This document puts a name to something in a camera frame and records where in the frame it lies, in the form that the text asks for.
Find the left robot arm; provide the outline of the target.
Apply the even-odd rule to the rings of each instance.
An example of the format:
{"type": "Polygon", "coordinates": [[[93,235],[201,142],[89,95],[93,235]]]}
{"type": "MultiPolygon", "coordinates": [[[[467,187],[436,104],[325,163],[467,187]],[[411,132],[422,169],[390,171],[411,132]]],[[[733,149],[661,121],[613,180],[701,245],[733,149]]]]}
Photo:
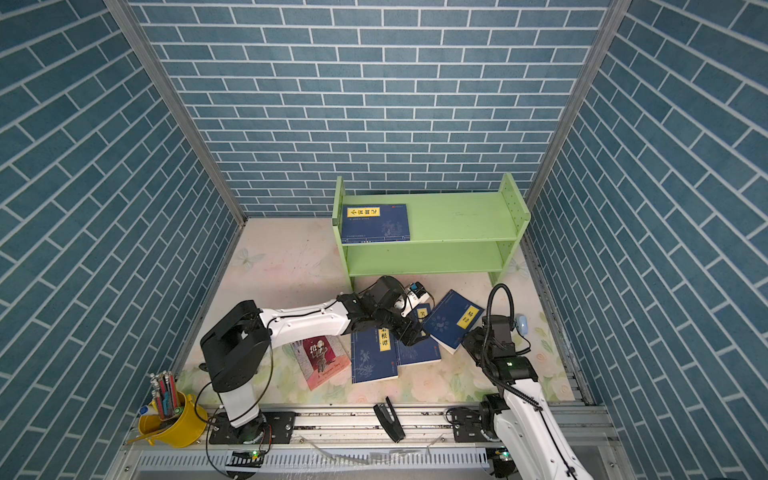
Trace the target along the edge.
{"type": "Polygon", "coordinates": [[[318,336],[343,336],[387,329],[407,346],[429,337],[411,312],[432,296],[419,282],[403,285],[381,276],[360,292],[342,293],[325,303],[293,309],[262,309],[253,300],[236,304],[201,340],[210,386],[226,413],[228,426],[243,443],[266,424],[251,386],[263,357],[275,349],[318,336]]]}

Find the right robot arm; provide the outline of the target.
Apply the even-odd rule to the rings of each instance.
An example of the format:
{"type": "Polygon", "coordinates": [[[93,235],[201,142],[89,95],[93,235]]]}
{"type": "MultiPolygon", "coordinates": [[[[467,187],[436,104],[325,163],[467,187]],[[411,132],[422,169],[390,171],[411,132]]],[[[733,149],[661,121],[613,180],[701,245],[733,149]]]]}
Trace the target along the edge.
{"type": "Polygon", "coordinates": [[[483,397],[477,409],[453,407],[444,412],[454,439],[471,433],[498,448],[488,448],[489,474],[497,479],[590,479],[562,433],[543,393],[539,377],[527,357],[506,338],[498,340],[494,327],[510,325],[515,312],[511,290],[495,285],[488,296],[482,326],[472,330],[462,345],[498,391],[483,397]],[[494,315],[498,292],[508,300],[510,315],[494,315]]]}

